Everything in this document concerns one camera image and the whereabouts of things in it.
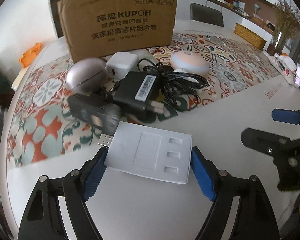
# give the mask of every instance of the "blue gripper pad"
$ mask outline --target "blue gripper pad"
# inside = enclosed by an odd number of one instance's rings
[[[99,183],[106,171],[107,166],[105,166],[105,158],[108,151],[103,152],[97,164],[91,170],[89,177],[85,181],[85,192],[83,194],[83,200],[87,201],[90,197],[93,197],[97,191]]]
[[[271,113],[271,117],[274,121],[285,122],[291,124],[300,123],[300,114],[295,111],[274,109]]]
[[[203,164],[200,162],[194,150],[192,150],[191,152],[191,168],[195,175],[195,178],[198,181],[202,193],[206,197],[208,197],[210,201],[213,201],[216,197],[216,193],[213,188],[212,179],[210,178]]]

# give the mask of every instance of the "chair backrest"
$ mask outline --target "chair backrest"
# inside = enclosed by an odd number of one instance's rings
[[[209,23],[221,27],[224,26],[222,13],[216,9],[196,3],[191,3],[190,10],[191,20]]]

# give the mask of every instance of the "black power adapter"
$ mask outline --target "black power adapter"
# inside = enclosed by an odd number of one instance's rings
[[[139,120],[147,120],[149,115],[163,114],[163,104],[156,102],[160,90],[160,76],[147,72],[130,71],[113,96],[113,103],[123,112],[134,114]]]

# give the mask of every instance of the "potted plant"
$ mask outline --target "potted plant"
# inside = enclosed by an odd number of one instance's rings
[[[271,55],[280,55],[286,40],[294,38],[300,30],[300,11],[291,0],[290,3],[287,0],[278,0],[274,4],[274,10],[277,24],[267,51]]]

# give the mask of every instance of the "cardboard box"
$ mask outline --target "cardboard box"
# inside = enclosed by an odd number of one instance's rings
[[[61,0],[72,59],[171,44],[177,0]]]

